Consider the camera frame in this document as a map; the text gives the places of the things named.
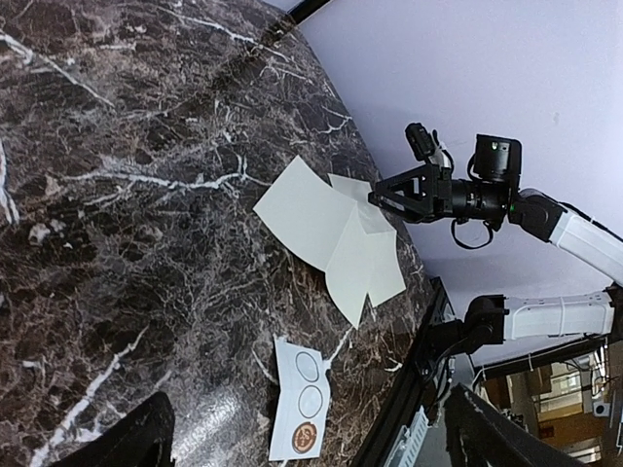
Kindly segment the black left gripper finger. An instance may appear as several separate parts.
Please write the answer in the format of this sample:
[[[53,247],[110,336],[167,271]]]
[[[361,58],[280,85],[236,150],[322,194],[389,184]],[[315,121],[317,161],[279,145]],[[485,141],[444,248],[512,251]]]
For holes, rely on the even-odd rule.
[[[163,391],[152,394],[96,440],[54,466],[174,466],[175,415]]]

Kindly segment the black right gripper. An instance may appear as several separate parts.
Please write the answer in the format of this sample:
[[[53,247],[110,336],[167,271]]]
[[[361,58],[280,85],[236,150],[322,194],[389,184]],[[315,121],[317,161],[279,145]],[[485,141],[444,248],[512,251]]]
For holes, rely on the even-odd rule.
[[[401,204],[381,201],[384,198],[427,199],[427,207],[419,202]],[[376,182],[368,201],[380,209],[400,217],[409,224],[424,224],[430,218],[453,216],[452,171],[436,164],[421,165]]]

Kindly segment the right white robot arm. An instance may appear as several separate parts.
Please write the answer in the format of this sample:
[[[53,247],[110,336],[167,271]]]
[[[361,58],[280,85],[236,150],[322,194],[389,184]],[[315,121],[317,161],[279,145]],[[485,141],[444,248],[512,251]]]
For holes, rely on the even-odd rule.
[[[602,291],[543,299],[486,295],[462,319],[430,326],[424,337],[436,357],[472,354],[484,345],[547,336],[622,336],[622,239],[569,203],[521,189],[522,144],[479,134],[467,178],[453,176],[454,161],[435,131],[405,129],[421,166],[377,182],[370,203],[410,224],[445,218],[453,226],[477,220],[489,234],[504,222],[583,261],[611,279]]]

